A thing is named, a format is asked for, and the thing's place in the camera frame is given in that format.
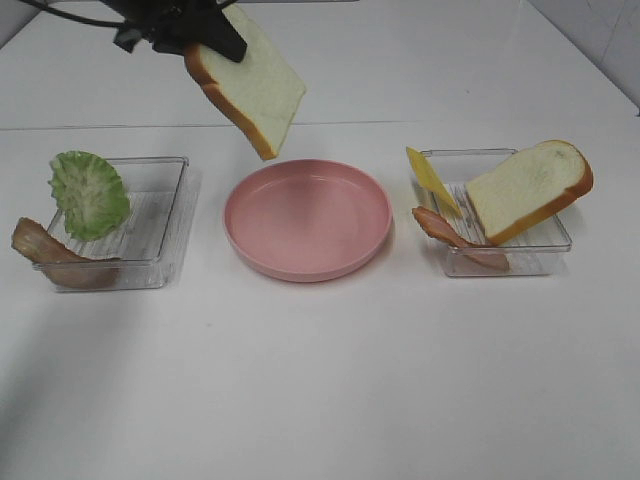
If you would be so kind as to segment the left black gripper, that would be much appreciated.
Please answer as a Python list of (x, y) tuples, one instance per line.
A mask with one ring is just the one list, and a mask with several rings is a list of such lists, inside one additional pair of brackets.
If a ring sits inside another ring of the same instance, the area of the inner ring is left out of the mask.
[(103, 4), (123, 17), (114, 43), (129, 53), (146, 40), (158, 53), (182, 53), (198, 43), (235, 63), (246, 54), (246, 41), (224, 14), (229, 2), (112, 0)]

